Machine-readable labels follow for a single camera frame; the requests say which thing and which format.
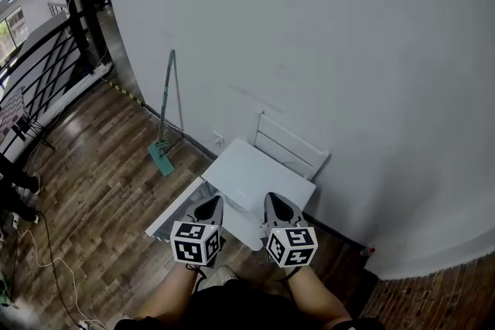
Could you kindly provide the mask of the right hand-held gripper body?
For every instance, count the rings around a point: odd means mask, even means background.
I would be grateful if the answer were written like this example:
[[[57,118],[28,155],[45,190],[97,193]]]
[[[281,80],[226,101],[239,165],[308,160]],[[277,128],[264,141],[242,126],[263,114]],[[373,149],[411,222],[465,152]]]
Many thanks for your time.
[[[306,220],[264,222],[268,262],[280,268],[309,266],[319,247],[316,231]]]

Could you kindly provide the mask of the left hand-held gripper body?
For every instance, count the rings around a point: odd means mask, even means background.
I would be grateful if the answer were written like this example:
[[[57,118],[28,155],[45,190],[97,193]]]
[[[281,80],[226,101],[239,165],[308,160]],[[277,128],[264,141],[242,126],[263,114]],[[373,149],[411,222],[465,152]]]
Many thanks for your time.
[[[172,226],[170,243],[175,261],[212,267],[224,244],[223,231],[222,223],[211,224],[209,220],[184,215]]]

